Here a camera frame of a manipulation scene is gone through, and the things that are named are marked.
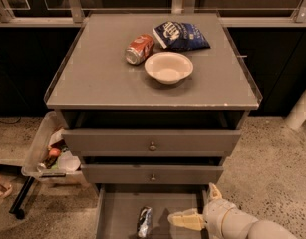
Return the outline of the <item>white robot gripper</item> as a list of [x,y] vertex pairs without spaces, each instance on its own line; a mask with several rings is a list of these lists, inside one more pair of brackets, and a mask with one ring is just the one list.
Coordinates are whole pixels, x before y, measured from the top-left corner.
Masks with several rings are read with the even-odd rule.
[[201,231],[206,227],[209,239],[247,239],[250,227],[258,219],[221,198],[222,194],[217,186],[210,183],[210,202],[204,206],[203,216],[192,208],[172,213],[167,220],[174,226],[195,231]]

